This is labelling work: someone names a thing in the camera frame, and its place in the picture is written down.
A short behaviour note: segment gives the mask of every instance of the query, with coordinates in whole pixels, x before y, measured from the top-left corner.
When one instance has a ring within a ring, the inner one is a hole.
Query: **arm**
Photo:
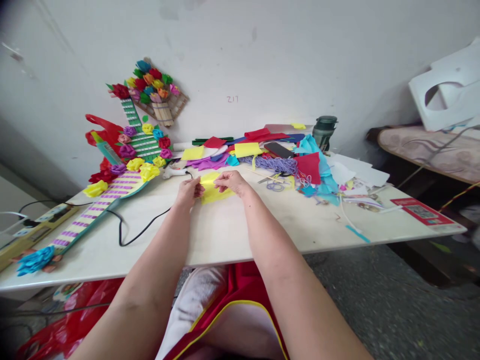
[[[245,208],[248,238],[292,359],[372,359],[284,228],[238,171],[215,184]]]
[[[187,258],[190,209],[204,191],[199,182],[200,178],[181,183],[160,229],[71,360],[155,358]]]

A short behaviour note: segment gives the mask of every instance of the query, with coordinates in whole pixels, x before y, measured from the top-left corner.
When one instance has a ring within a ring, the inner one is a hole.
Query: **thermos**
[[[337,123],[337,117],[330,115],[320,116],[316,120],[311,134],[320,150],[328,151],[330,148],[330,137],[334,134]]]

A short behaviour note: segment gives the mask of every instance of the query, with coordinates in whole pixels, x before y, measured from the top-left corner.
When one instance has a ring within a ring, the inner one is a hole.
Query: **hand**
[[[250,184],[245,181],[237,170],[222,172],[213,183],[215,184],[215,189],[218,188],[218,192],[223,193],[225,190],[230,189],[239,197],[252,190]]]
[[[205,188],[200,185],[200,176],[182,181],[178,187],[175,204],[178,206],[187,206],[190,209],[195,204],[195,199],[201,198],[204,191]]]

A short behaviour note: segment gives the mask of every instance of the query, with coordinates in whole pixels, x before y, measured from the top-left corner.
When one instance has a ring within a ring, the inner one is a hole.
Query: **smartphone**
[[[278,142],[269,142],[263,146],[269,152],[271,152],[274,158],[282,158],[282,159],[292,159],[295,154],[290,150],[284,148]]]

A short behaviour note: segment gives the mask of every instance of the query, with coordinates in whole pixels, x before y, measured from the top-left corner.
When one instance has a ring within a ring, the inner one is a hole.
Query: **glue gun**
[[[170,166],[165,168],[165,171],[162,174],[162,178],[170,179],[172,176],[186,175],[187,169],[172,169]]]

